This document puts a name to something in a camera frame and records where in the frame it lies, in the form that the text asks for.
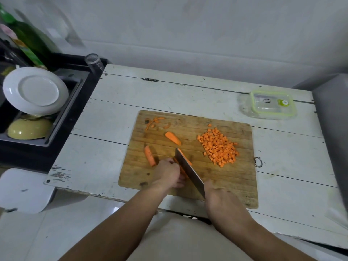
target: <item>white wooden table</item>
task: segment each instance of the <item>white wooden table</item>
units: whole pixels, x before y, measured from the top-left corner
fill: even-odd
[[[242,114],[239,101],[252,89],[291,93],[297,117]],[[142,109],[249,123],[255,156],[263,161],[256,168],[259,208],[250,210],[253,218],[274,233],[348,248],[348,230],[325,217],[328,198],[338,188],[312,103],[307,91],[109,64],[46,183],[128,201],[138,190],[118,186],[118,178]],[[168,195],[160,208],[206,217],[199,200]]]

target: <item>cutting board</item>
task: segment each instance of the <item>cutting board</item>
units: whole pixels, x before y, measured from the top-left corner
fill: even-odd
[[[155,117],[165,119],[153,123],[155,127],[145,132],[145,120]],[[168,123],[171,123],[170,128],[163,129]],[[228,163],[220,168],[203,155],[204,148],[198,142],[197,135],[206,132],[209,123],[212,124],[211,128],[217,127],[230,141],[238,143],[236,148],[239,156],[234,164]],[[151,182],[154,168],[150,167],[145,157],[146,144],[150,146],[157,163],[174,156],[175,148],[179,146],[164,136],[167,131],[173,132],[181,140],[181,151],[192,162],[192,167],[203,181],[210,179],[215,188],[224,187],[235,193],[247,208],[258,208],[253,138],[251,127],[246,123],[142,110],[135,122],[118,180],[119,186],[141,189]],[[204,200],[193,183],[190,180],[186,182],[184,188],[172,189],[168,194]]]

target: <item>plate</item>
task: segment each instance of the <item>plate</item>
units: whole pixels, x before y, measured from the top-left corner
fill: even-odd
[[[65,83],[50,71],[23,67],[3,81],[6,99],[18,110],[34,115],[57,113],[69,97]]]

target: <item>ring pull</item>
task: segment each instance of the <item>ring pull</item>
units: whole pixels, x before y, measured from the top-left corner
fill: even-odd
[[[260,163],[261,163],[261,165],[257,165],[257,163],[256,163],[256,159],[258,159],[259,161],[260,161]],[[262,166],[263,166],[263,162],[262,162],[262,160],[261,160],[261,158],[260,157],[254,157],[254,161],[255,161],[255,167],[257,167],[257,168],[261,168]]]

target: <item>yellow bowl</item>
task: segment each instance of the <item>yellow bowl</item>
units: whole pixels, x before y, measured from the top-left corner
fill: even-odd
[[[38,139],[46,137],[51,127],[52,122],[45,118],[31,121],[17,119],[8,127],[7,135],[20,140]]]

